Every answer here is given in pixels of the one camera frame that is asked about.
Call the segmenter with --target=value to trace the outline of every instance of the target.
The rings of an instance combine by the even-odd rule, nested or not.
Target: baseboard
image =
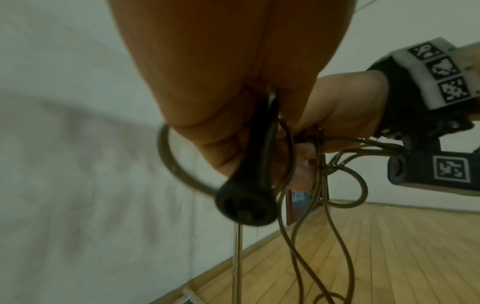
[[[352,200],[346,199],[335,199],[337,202],[353,202]],[[370,205],[380,205],[387,207],[396,207],[396,208],[410,208],[410,209],[420,209],[420,210],[434,210],[434,211],[445,211],[445,212],[455,212],[455,213],[467,213],[467,214],[480,214],[480,211],[476,210],[461,210],[461,209],[448,209],[448,208],[439,208],[439,207],[430,207],[430,206],[416,206],[416,205],[397,205],[389,203],[378,203],[378,202],[365,202],[365,204]]]
[[[278,236],[280,236],[280,231],[276,231],[270,234],[269,236],[267,236],[266,238],[251,245],[247,249],[243,250],[242,258],[248,257],[252,253],[256,252],[257,250],[261,249],[262,247],[264,247],[265,245],[267,245],[268,243],[276,239]],[[185,288],[188,288],[193,291],[197,291],[202,286],[206,285],[207,283],[209,283],[210,281],[212,281],[213,279],[215,279],[225,271],[232,268],[232,265],[233,265],[233,258],[229,258],[221,262],[217,266],[211,268],[210,270],[207,270],[204,273],[200,274],[199,276],[193,278],[192,280],[190,280],[188,283],[181,286],[180,288],[177,288],[167,293],[166,295],[162,296],[161,298],[156,299],[150,304],[172,304],[173,302],[175,302],[176,300],[182,297],[182,291]]]

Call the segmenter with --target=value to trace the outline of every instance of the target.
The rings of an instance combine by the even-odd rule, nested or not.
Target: white wall
[[[405,46],[444,37],[457,46],[480,41],[476,0],[377,0],[359,11],[340,49],[323,75],[362,71],[385,54]],[[480,128],[442,138],[447,151],[471,152],[480,146]],[[387,159],[365,158],[351,168],[369,185],[368,201],[480,211],[480,199],[391,185]],[[355,180],[343,173],[330,178],[332,198],[353,200],[360,194]]]
[[[3,0],[0,58],[1,303],[149,303],[232,255],[233,224],[161,165],[162,118],[103,1]]]

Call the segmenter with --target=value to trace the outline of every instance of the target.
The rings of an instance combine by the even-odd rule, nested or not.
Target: tangled cable
[[[303,213],[300,219],[297,221],[295,226],[292,229],[291,238],[287,234],[287,230],[283,223],[282,219],[282,204],[285,198],[285,194],[287,192],[286,187],[288,186],[290,180],[293,177],[293,173],[295,170],[295,149],[293,138],[289,132],[288,127],[284,123],[284,121],[280,120],[280,126],[286,133],[286,142],[288,147],[288,156],[289,156],[289,163],[287,168],[287,173],[283,179],[283,181],[279,184],[276,188],[277,192],[279,193],[278,200],[277,200],[277,207],[278,207],[278,225],[280,228],[280,232],[285,240],[285,243],[290,249],[291,259],[293,264],[293,269],[295,271],[295,275],[298,281],[298,288],[299,288],[299,304],[304,304],[305,302],[305,289],[302,280],[302,276],[300,273],[300,268],[298,263],[302,265],[308,275],[312,278],[314,283],[319,287],[321,293],[315,297],[313,304],[317,304],[323,297],[327,300],[328,304],[335,304],[333,298],[341,299],[345,304],[351,304],[352,298],[354,295],[354,288],[355,288],[355,271],[354,265],[352,262],[352,258],[350,257],[350,253],[343,241],[342,237],[340,236],[339,231],[335,227],[332,217],[330,215],[329,207],[335,208],[354,208],[357,207],[365,202],[368,195],[368,187],[365,180],[354,170],[347,168],[346,165],[357,159],[361,156],[399,156],[405,152],[403,146],[397,144],[390,144],[390,143],[381,143],[375,140],[370,139],[361,139],[361,138],[349,138],[349,137],[331,137],[331,138],[323,138],[321,130],[318,127],[315,127],[314,131],[316,136],[306,137],[305,140],[308,142],[312,142],[315,145],[316,151],[316,160],[317,160],[317,170],[316,170],[316,179],[312,190],[312,197],[311,197],[311,204],[308,209]],[[345,149],[337,153],[328,164],[324,163],[322,160],[322,145],[325,141],[332,141],[332,140],[341,140],[341,141],[354,141],[360,144],[359,148],[352,148],[352,149]],[[165,167],[179,180],[183,181],[186,185],[191,188],[194,188],[204,194],[214,196],[216,190],[200,181],[192,177],[189,173],[187,173],[175,160],[172,151],[169,145],[169,127],[168,125],[164,125],[158,134],[157,139],[157,148],[158,153],[162,162],[164,163]],[[341,158],[344,154],[352,154],[348,156],[345,160],[341,161]],[[328,191],[327,183],[325,183],[326,178],[328,175],[333,174],[337,171],[343,171],[353,178],[355,178],[360,187],[361,187],[361,195],[360,197],[353,202],[350,203],[336,203],[332,202],[329,199],[325,199],[325,193]],[[346,296],[343,297],[342,295],[330,292],[327,290],[325,285],[319,279],[315,271],[310,268],[308,263],[303,259],[300,255],[298,250],[295,247],[296,238],[298,235],[298,231],[302,226],[305,219],[308,215],[315,209],[316,206],[323,205],[326,213],[326,217],[328,223],[340,244],[340,247],[345,255],[347,268],[348,268],[348,288],[346,292]]]

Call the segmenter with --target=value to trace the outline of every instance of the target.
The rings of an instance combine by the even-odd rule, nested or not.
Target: wooden floor
[[[480,303],[480,215],[363,205],[332,216],[355,265],[353,303]],[[329,290],[345,295],[345,258],[321,209],[302,227],[297,248]],[[305,272],[302,278],[311,304],[320,290]],[[197,294],[231,303],[231,288],[227,271]],[[243,304],[298,303],[298,294],[281,237],[243,261]]]

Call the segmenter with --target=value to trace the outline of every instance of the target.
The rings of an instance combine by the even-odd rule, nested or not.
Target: black cable
[[[288,167],[287,171],[285,173],[285,178],[284,180],[278,185],[276,188],[277,192],[280,192],[280,196],[277,201],[277,207],[278,207],[278,225],[280,228],[280,232],[287,244],[287,246],[290,249],[291,252],[291,259],[292,259],[292,265],[295,271],[295,275],[297,278],[298,282],[298,287],[299,287],[299,303],[304,304],[304,295],[305,295],[305,290],[304,290],[304,284],[300,272],[300,268],[298,266],[298,262],[302,265],[302,267],[305,269],[305,271],[310,275],[314,283],[319,287],[321,290],[321,294],[319,294],[313,301],[313,304],[316,304],[320,299],[325,297],[327,300],[328,304],[335,304],[333,297],[341,299],[344,303],[346,304],[351,304],[353,294],[354,294],[354,288],[355,288],[355,270],[353,266],[353,261],[352,258],[350,257],[350,254],[348,252],[347,246],[345,245],[345,242],[343,241],[340,233],[338,232],[337,228],[335,227],[335,224],[333,223],[332,217],[330,215],[329,207],[335,207],[335,208],[353,208],[361,205],[362,203],[365,202],[367,195],[368,195],[368,187],[367,183],[365,180],[354,170],[345,167],[345,165],[352,160],[361,157],[361,156],[396,156],[399,154],[404,153],[404,148],[401,145],[396,145],[396,144],[389,144],[389,143],[381,143],[377,142],[374,140],[370,139],[361,139],[361,138],[349,138],[349,137],[332,137],[332,138],[317,138],[314,141],[315,145],[315,150],[316,150],[316,158],[317,158],[317,164],[320,164],[317,166],[316,170],[316,181],[313,187],[313,195],[311,199],[310,206],[308,209],[302,214],[298,222],[295,224],[292,230],[292,235],[291,238],[289,238],[287,234],[287,230],[285,228],[285,225],[283,223],[282,219],[282,204],[283,204],[283,199],[285,197],[285,188],[288,186],[290,183],[293,173],[295,171],[295,150],[294,150],[294,144],[293,144],[293,139],[291,137],[291,134],[289,132],[288,127],[286,124],[280,120],[280,126],[284,129],[286,133],[286,139],[287,139],[287,146],[288,146],[288,156],[290,158],[288,162]],[[344,140],[344,141],[354,141],[360,144],[361,148],[355,148],[355,149],[345,149],[344,151],[340,151],[337,155],[335,155],[332,160],[328,164],[322,164],[322,145],[325,141],[327,140]],[[377,147],[379,149],[370,149],[369,147]],[[192,177],[189,173],[187,173],[175,160],[172,151],[170,149],[169,145],[169,127],[168,125],[164,125],[163,128],[160,130],[157,138],[157,148],[158,148],[158,153],[160,155],[160,158],[166,168],[179,180],[184,182],[186,185],[190,186],[191,188],[194,188],[204,194],[214,196],[216,190],[200,181],[198,181],[196,178]],[[354,153],[354,155],[347,157],[343,162],[340,162],[341,157],[346,154],[346,153]],[[343,171],[352,177],[354,177],[358,183],[360,184],[361,188],[361,195],[360,197],[351,203],[335,203],[332,202],[331,200],[326,200],[321,197],[322,190],[324,188],[323,181],[327,178],[328,175],[337,172],[338,170]],[[325,208],[325,213],[326,217],[328,220],[328,223],[333,231],[333,234],[335,235],[338,243],[340,244],[340,247],[345,255],[345,259],[347,262],[347,267],[348,267],[348,289],[346,293],[346,297],[343,297],[342,295],[335,293],[335,292],[329,292],[325,285],[322,283],[322,281],[319,279],[319,277],[315,274],[315,272],[310,268],[308,263],[303,259],[303,257],[300,255],[300,253],[297,251],[295,248],[295,241],[297,238],[297,234],[300,230],[300,227],[304,223],[305,219],[308,217],[308,215],[314,210],[315,206],[317,206],[319,203],[322,203]]]

